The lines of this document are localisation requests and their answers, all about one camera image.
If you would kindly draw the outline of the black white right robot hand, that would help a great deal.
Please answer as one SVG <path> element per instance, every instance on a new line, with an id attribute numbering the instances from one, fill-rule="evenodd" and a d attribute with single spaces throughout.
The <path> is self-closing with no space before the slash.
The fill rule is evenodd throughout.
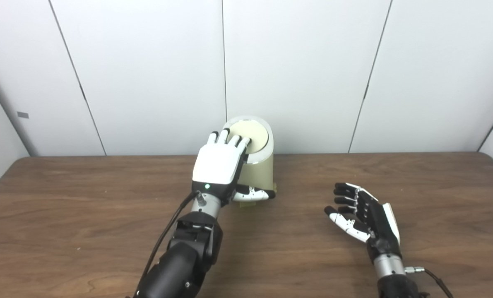
<path id="1" fill-rule="evenodd" d="M 335 183 L 333 193 L 337 208 L 326 206 L 324 212 L 345 233 L 367 244 L 372 262 L 381 255 L 403 256 L 399 228 L 388 202 L 381 203 L 366 189 L 350 183 Z"/>

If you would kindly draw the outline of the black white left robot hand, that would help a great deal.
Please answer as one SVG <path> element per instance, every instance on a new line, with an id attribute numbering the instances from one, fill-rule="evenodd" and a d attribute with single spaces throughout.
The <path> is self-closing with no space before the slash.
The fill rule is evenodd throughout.
<path id="1" fill-rule="evenodd" d="M 275 198 L 275 191 L 240 184 L 241 170 L 248 160 L 251 139 L 235 135 L 228 139 L 229 128 L 213 131 L 201 147 L 192 172 L 192 192 L 212 195 L 226 206 L 231 201 L 262 201 Z"/>

